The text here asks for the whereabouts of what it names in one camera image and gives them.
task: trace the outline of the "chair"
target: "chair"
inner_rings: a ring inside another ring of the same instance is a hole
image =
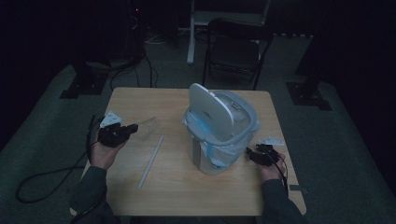
[[[207,48],[202,85],[205,85],[206,69],[212,68],[248,74],[254,80],[256,90],[268,51],[274,36],[259,23],[247,23],[218,18],[207,25]],[[265,47],[257,41],[264,41]]]

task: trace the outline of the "black device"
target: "black device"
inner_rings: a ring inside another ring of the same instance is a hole
[[[116,147],[128,140],[137,129],[137,124],[121,126],[120,123],[115,123],[99,130],[98,141],[107,147]]]
[[[254,152],[252,149],[247,147],[248,158],[251,161],[264,166],[271,166],[279,161],[277,151],[275,151],[274,147],[271,145],[257,144],[256,150],[258,152]]]

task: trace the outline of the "wooden table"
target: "wooden table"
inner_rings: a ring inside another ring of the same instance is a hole
[[[251,141],[272,136],[284,141],[271,96],[265,91],[235,91],[256,109],[262,127]],[[148,139],[131,135],[107,174],[107,201],[116,216],[260,216],[261,181],[246,155],[220,175],[205,175],[190,160],[191,135],[182,123],[189,106],[189,90],[116,88],[108,103],[122,117],[122,125],[156,117],[161,126]],[[138,183],[159,139],[163,142],[144,185]],[[287,156],[289,185],[298,185],[286,146],[275,149]],[[303,195],[290,191],[304,214]]]

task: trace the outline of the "white desk leg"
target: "white desk leg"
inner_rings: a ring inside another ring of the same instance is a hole
[[[187,53],[187,64],[194,64],[194,51],[195,51],[195,20],[194,20],[194,0],[191,1],[191,18],[190,18],[190,44],[189,52]]]

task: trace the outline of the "person's left hand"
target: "person's left hand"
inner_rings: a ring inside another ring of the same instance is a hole
[[[114,163],[117,153],[128,141],[119,144],[116,147],[107,147],[100,142],[91,146],[91,165],[108,170]]]

